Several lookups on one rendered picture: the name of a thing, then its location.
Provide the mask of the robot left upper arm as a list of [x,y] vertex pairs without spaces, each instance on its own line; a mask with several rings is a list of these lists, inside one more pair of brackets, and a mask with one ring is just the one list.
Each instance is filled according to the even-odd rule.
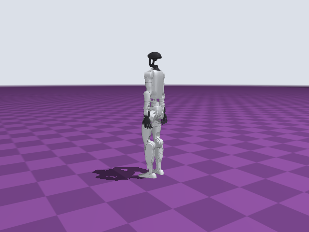
[[145,86],[147,88],[147,91],[150,93],[150,96],[152,95],[152,78],[153,78],[153,71],[144,73]]

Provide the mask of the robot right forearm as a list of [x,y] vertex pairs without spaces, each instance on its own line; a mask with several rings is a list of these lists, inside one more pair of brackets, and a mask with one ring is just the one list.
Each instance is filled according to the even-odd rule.
[[165,98],[165,94],[163,94],[162,98],[159,99],[159,105],[161,105],[162,111],[164,111],[164,107],[165,107],[164,98]]

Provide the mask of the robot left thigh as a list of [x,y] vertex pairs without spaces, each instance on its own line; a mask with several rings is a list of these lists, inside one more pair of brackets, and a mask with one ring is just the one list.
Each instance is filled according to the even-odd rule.
[[[143,117],[143,118],[145,118],[145,117]],[[156,112],[155,111],[153,111],[153,110],[150,111],[149,119],[150,119],[151,122],[155,122],[155,120],[156,120]],[[151,123],[151,126],[152,126],[152,123]],[[148,143],[151,143],[154,146],[154,148],[153,148],[153,150],[154,150],[155,149],[155,142],[150,141],[152,128],[147,129],[147,128],[144,127],[144,124],[142,124],[141,132],[142,132],[142,139],[143,139],[144,145],[146,146]]]

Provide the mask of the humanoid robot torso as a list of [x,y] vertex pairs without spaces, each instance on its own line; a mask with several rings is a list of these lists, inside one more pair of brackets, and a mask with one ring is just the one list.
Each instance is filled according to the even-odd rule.
[[152,95],[150,97],[150,99],[153,99],[153,101],[151,101],[150,111],[155,111],[156,118],[158,118],[162,115],[162,107],[159,105],[157,99],[162,98],[164,75],[162,71],[156,71],[153,68],[148,72],[150,71],[153,71]]

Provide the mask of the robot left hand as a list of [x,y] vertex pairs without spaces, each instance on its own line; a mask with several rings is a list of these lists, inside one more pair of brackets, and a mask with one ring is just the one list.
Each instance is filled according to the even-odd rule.
[[144,124],[144,127],[147,128],[147,129],[148,129],[148,128],[150,128],[150,129],[153,128],[153,127],[151,126],[151,121],[150,121],[150,119],[149,119],[149,116],[150,116],[150,112],[148,111],[148,116],[145,116],[145,115],[144,115],[145,118],[143,119],[143,122],[142,122],[142,124]]

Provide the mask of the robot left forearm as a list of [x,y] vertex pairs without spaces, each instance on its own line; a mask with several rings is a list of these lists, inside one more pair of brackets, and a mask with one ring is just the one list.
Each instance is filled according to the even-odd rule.
[[150,93],[148,91],[144,92],[144,115],[147,116],[148,115],[148,111],[150,111]]

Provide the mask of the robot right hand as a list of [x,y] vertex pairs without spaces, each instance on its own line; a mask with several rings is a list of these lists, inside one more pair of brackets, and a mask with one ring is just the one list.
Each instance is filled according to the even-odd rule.
[[[167,123],[167,116],[166,116],[166,114],[165,114],[165,112],[166,112],[166,110],[165,110],[165,107],[164,107],[164,117],[163,117],[163,119],[161,119],[161,123],[162,123],[162,125],[163,124],[165,124],[165,123]],[[163,121],[163,122],[162,122]]]

